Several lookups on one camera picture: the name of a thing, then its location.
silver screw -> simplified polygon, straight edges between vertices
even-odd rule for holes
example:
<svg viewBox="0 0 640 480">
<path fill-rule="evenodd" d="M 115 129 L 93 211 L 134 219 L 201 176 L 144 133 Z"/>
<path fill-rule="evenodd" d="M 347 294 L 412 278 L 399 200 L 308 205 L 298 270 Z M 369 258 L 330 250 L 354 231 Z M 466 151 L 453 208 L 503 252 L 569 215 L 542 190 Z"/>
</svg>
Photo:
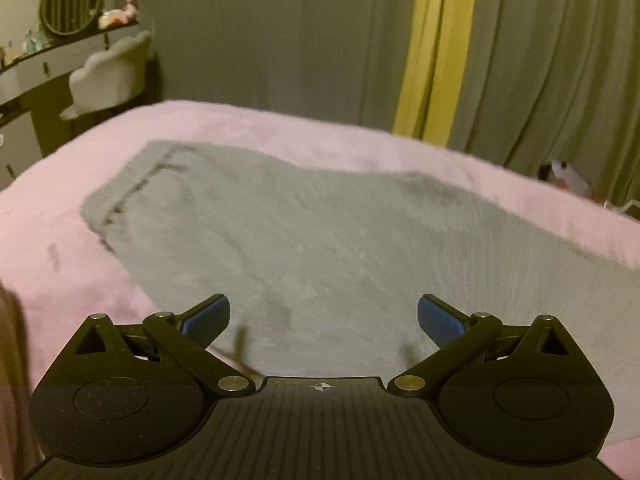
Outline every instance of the silver screw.
<svg viewBox="0 0 640 480">
<path fill-rule="evenodd" d="M 226 392 L 239 392 L 249 385 L 249 381 L 239 375 L 229 375 L 218 381 L 218 386 Z"/>
<path fill-rule="evenodd" d="M 422 377 L 415 375 L 402 375 L 400 377 L 396 377 L 394 384 L 406 392 L 415 392 L 424 388 L 426 383 Z"/>
</svg>

gray garment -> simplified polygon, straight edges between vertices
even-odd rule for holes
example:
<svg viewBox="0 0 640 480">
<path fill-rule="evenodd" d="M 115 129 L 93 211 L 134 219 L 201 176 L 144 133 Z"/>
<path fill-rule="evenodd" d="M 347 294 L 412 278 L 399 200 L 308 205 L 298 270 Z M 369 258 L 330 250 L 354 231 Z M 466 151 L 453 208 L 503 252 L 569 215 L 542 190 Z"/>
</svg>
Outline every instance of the gray garment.
<svg viewBox="0 0 640 480">
<path fill-rule="evenodd" d="M 302 170 L 268 155 L 155 141 L 89 197 L 91 229 L 161 310 L 214 293 L 216 342 L 266 375 L 394 375 L 430 355 L 431 292 L 507 324 L 561 319 L 640 434 L 640 273 L 422 174 Z"/>
<path fill-rule="evenodd" d="M 150 90 L 389 131 L 413 4 L 140 0 L 161 72 Z"/>
<path fill-rule="evenodd" d="M 640 0 L 476 0 L 449 148 L 640 199 L 639 20 Z"/>
</svg>

pink blanket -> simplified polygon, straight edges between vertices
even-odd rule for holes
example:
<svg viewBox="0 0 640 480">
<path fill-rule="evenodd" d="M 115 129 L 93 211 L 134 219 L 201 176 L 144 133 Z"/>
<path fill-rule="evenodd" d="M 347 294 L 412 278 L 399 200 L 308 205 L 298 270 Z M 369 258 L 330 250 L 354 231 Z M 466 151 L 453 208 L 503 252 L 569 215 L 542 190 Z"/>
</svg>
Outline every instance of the pink blanket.
<svg viewBox="0 0 640 480">
<path fill-rule="evenodd" d="M 128 324 L 155 310 L 79 215 L 84 198 L 153 139 L 249 148 L 304 167 L 421 171 L 587 250 L 640 268 L 636 222 L 469 156 L 364 128 L 167 102 L 88 131 L 0 195 L 0 279 L 22 301 L 33 386 L 89 314 L 108 312 L 114 322 Z M 605 448 L 601 459 L 626 480 L 640 479 L 639 449 L 640 442 L 617 444 Z"/>
</svg>

plush toy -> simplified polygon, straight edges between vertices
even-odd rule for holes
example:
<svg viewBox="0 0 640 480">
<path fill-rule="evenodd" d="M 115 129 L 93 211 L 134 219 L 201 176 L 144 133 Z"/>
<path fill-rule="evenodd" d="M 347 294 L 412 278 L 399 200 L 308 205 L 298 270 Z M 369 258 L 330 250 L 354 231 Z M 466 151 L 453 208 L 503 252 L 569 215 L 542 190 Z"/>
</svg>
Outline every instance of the plush toy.
<svg viewBox="0 0 640 480">
<path fill-rule="evenodd" d="M 135 23 L 140 19 L 138 0 L 125 1 L 127 4 L 123 9 L 108 10 L 102 14 L 98 20 L 98 28 L 100 28 L 100 30 Z"/>
</svg>

cabinet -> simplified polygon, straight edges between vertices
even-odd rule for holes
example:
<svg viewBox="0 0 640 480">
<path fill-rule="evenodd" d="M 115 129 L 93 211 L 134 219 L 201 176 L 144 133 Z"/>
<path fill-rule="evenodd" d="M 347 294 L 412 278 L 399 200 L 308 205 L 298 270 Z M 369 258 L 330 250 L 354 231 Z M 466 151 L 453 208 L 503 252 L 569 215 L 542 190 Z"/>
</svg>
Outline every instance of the cabinet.
<svg viewBox="0 0 640 480">
<path fill-rule="evenodd" d="M 0 123 L 0 190 L 41 159 L 30 112 Z"/>
</svg>

